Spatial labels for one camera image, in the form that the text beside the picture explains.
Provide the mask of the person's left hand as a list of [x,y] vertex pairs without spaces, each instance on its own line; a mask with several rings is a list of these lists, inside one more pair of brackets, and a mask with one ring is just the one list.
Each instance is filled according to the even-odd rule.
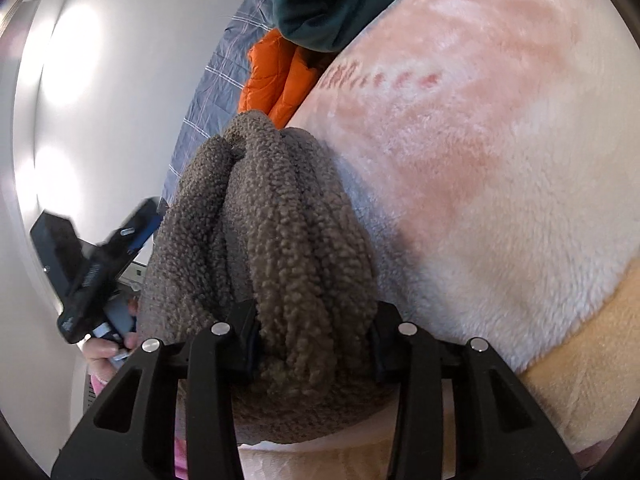
[[[136,318],[138,314],[138,298],[128,302],[129,314]],[[129,351],[137,348],[138,335],[135,331],[126,333],[124,345]],[[113,341],[101,338],[90,338],[82,346],[81,353],[88,365],[88,371],[94,382],[105,386],[116,375],[115,356],[124,350]]]

